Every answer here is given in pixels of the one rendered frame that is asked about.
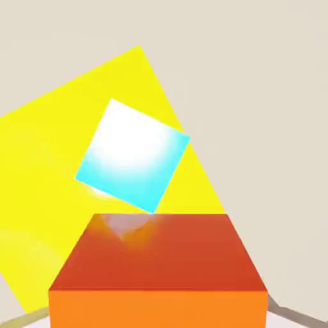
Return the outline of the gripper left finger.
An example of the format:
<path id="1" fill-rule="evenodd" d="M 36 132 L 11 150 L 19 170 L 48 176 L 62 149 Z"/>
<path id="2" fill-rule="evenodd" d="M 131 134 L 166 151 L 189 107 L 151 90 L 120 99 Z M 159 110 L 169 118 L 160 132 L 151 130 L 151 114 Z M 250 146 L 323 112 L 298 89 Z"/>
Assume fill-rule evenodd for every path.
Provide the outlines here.
<path id="1" fill-rule="evenodd" d="M 43 307 L 0 324 L 0 328 L 21 328 L 49 316 L 49 308 Z"/>

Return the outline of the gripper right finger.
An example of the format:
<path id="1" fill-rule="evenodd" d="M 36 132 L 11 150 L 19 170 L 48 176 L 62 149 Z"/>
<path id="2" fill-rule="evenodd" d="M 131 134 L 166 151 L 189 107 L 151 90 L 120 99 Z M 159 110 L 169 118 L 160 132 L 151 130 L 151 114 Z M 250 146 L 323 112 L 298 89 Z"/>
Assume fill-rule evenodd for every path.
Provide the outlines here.
<path id="1" fill-rule="evenodd" d="M 281 307 L 269 295 L 266 328 L 328 328 L 328 321 L 323 322 L 287 307 Z"/>

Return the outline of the small orange cube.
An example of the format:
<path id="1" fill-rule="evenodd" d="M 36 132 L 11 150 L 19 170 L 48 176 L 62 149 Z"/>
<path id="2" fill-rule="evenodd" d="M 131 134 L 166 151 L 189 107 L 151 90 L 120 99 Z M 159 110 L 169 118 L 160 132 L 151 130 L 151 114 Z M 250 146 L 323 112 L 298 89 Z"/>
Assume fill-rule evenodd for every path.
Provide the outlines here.
<path id="1" fill-rule="evenodd" d="M 51 328 L 265 328 L 267 306 L 225 214 L 96 214 L 49 289 Z"/>

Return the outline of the small cyan cube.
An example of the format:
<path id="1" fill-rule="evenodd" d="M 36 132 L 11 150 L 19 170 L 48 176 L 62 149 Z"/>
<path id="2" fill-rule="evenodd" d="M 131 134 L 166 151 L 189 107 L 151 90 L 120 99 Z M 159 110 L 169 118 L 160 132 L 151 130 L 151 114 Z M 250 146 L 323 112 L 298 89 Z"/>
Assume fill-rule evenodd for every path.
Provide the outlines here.
<path id="1" fill-rule="evenodd" d="M 188 135 L 111 99 L 75 178 L 154 213 L 189 141 Z"/>

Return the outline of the large yellow box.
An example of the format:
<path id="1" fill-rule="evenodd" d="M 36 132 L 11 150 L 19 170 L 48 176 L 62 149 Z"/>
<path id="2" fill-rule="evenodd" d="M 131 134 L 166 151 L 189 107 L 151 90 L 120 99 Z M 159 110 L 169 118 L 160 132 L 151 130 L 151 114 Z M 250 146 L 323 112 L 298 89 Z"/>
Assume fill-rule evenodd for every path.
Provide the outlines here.
<path id="1" fill-rule="evenodd" d="M 184 133 L 141 47 L 0 117 L 0 274 L 27 312 L 94 214 L 146 213 L 75 178 L 111 99 Z M 190 140 L 154 213 L 223 212 Z"/>

